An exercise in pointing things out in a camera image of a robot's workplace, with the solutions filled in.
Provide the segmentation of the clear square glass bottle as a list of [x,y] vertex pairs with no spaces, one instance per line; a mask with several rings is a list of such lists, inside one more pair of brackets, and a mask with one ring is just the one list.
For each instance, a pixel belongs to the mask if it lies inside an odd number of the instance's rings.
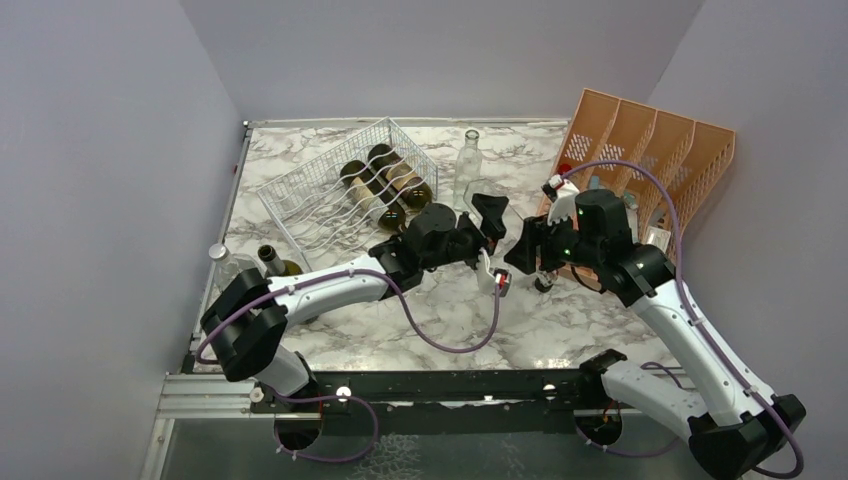
[[464,135],[464,145],[457,155],[453,192],[453,203],[457,210],[465,209],[466,188],[470,182],[477,180],[480,176],[483,155],[479,149],[479,139],[478,130],[467,130]]

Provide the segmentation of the silver-neck green wine bottle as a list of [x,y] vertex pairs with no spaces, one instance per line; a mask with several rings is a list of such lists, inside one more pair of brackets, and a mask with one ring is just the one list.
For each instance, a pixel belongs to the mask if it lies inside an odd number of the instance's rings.
[[398,193],[412,211],[420,211],[434,200],[426,181],[388,144],[372,147],[367,160],[371,170]]

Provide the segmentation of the dark-neck green wine bottle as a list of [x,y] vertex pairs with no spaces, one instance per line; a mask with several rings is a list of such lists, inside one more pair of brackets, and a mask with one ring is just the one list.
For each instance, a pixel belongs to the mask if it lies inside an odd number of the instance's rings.
[[376,175],[360,160],[346,163],[340,170],[345,194],[381,229],[401,233],[407,226],[407,214]]

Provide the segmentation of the clear textured glass bottle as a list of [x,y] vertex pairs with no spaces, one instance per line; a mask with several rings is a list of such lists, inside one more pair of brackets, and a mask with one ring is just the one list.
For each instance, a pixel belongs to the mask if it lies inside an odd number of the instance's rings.
[[524,215],[516,209],[516,202],[506,187],[489,179],[480,178],[469,182],[463,194],[463,199],[466,202],[465,210],[469,212],[472,221],[477,226],[480,226],[482,216],[478,209],[471,204],[473,195],[477,193],[495,197],[504,196],[509,199],[509,204],[502,215],[506,234],[503,239],[498,241],[495,249],[497,255],[503,256],[520,239]]

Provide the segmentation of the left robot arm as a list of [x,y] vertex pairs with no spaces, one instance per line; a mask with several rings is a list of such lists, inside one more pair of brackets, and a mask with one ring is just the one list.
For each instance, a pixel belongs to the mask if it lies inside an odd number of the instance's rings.
[[298,411],[313,401],[314,384],[307,366],[280,345],[286,330],[310,318],[356,303],[402,298],[425,273],[464,263],[480,290],[495,299],[506,296],[510,273],[491,265],[497,243],[507,232],[505,196],[475,193],[472,205],[481,216],[474,223],[441,203],[426,206],[400,234],[346,263],[311,273],[264,277],[258,268],[239,271],[201,318],[204,339],[197,361],[211,348],[215,363],[231,382],[258,377],[279,365],[284,376],[276,396]]

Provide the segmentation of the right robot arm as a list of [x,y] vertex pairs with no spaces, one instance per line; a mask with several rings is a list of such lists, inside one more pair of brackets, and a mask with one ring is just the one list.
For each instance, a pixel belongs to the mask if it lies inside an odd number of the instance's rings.
[[525,274],[591,269],[602,290],[657,334],[695,387],[677,389],[607,350],[580,365],[579,398],[592,407],[615,400],[638,409],[686,442],[714,479],[738,479],[785,445],[804,406],[793,394],[775,394],[730,353],[665,253],[633,241],[624,202],[606,189],[558,191],[551,208],[563,217],[526,218],[505,262]]

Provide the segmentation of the small red-cap black bottle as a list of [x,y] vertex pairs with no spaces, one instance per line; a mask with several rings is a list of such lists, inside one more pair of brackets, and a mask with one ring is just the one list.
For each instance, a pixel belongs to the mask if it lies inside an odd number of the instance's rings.
[[553,288],[553,285],[555,284],[556,279],[557,279],[556,275],[550,276],[550,275],[544,275],[543,273],[540,273],[539,275],[537,275],[535,277],[534,287],[540,293],[547,293]]

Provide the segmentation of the white packet in organizer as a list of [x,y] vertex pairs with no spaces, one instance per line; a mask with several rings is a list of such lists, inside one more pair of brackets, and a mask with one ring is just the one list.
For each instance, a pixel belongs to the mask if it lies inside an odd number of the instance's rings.
[[671,239],[672,233],[669,230],[660,228],[658,226],[649,226],[643,237],[643,241],[645,244],[653,245],[660,249],[663,253],[666,253],[668,251]]

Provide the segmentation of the clear jar silver lid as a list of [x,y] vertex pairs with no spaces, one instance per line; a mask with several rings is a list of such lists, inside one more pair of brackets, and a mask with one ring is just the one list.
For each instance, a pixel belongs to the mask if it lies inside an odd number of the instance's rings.
[[219,292],[223,292],[242,271],[251,268],[261,269],[251,256],[233,253],[223,243],[210,246],[208,255],[214,263],[213,284]]

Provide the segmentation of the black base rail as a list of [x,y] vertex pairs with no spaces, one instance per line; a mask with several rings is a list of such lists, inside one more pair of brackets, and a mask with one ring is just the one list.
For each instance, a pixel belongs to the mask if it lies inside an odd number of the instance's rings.
[[578,369],[323,371],[305,405],[275,398],[261,383],[249,410],[286,433],[327,436],[542,432],[571,434],[578,416],[612,401]]

